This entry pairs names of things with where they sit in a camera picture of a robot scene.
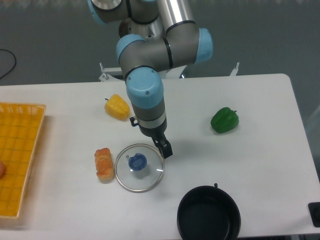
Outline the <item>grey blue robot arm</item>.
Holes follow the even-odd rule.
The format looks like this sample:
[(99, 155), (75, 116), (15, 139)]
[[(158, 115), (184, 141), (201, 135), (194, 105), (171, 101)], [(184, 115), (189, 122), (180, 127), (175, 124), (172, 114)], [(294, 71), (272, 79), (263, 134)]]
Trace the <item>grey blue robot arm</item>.
[(160, 72), (209, 60), (213, 55), (210, 32), (197, 27), (187, 0), (90, 0), (88, 5), (103, 23), (160, 24), (151, 37), (130, 27), (120, 36), (115, 51), (135, 113), (131, 124), (152, 138), (164, 158), (170, 157), (173, 152), (165, 137), (167, 116)]

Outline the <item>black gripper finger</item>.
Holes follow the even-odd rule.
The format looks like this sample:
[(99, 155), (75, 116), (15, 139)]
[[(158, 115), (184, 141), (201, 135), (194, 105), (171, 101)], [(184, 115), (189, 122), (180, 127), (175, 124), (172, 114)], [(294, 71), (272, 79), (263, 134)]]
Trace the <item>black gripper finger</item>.
[(172, 146), (171, 146), (170, 142), (167, 140), (167, 138), (166, 138), (166, 149), (160, 150), (160, 151), (161, 151), (161, 154), (164, 159), (167, 159), (173, 155)]
[(159, 150), (165, 150), (167, 147), (167, 139), (165, 136), (155, 136), (152, 137), (154, 145), (159, 149)]

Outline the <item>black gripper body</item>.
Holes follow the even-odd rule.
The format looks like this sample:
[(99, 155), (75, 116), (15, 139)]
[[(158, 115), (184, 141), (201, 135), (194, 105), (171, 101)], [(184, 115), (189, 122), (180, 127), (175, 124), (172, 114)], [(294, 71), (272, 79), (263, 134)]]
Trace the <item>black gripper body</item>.
[(156, 120), (144, 121), (138, 117), (130, 117), (130, 123), (133, 127), (138, 126), (140, 131), (147, 137), (165, 138), (165, 130), (167, 128), (167, 118), (159, 117)]

